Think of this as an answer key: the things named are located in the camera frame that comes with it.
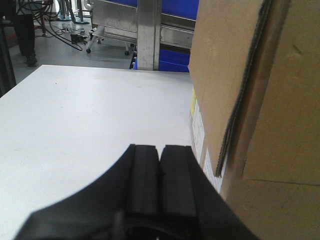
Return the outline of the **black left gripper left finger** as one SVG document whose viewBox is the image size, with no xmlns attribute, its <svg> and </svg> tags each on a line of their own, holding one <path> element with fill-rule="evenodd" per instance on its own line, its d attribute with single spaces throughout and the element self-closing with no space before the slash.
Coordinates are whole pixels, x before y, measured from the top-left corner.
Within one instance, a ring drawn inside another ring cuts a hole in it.
<svg viewBox="0 0 320 240">
<path fill-rule="evenodd" d="M 33 212 L 17 240 L 104 239 L 125 214 L 158 215 L 159 156 L 155 146 L 131 144 L 94 182 Z"/>
</svg>

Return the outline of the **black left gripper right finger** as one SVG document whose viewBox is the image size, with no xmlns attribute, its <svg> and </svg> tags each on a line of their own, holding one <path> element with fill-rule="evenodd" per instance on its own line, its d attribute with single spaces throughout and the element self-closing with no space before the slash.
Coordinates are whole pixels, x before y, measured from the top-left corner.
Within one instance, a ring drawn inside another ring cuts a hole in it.
<svg viewBox="0 0 320 240">
<path fill-rule="evenodd" d="M 190 240 L 251 240 L 252 232 L 224 202 L 190 146 L 166 145 L 160 158 L 161 212 Z"/>
</svg>

